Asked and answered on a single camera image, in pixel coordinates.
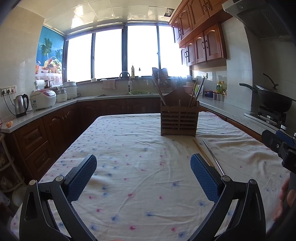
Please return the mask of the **person right hand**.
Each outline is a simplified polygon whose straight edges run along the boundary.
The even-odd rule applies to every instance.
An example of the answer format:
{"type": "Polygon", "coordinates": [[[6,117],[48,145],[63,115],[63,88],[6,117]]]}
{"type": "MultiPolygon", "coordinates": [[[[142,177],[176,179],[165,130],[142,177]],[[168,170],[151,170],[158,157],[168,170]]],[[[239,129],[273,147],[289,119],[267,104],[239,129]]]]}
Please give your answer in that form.
{"type": "Polygon", "coordinates": [[[282,215],[283,205],[285,200],[287,200],[287,204],[289,205],[289,207],[291,207],[295,202],[296,193],[295,193],[295,190],[293,189],[288,191],[289,182],[290,182],[290,178],[287,178],[281,187],[281,192],[278,196],[279,203],[275,208],[275,211],[273,214],[273,221],[277,221],[282,215]]]}

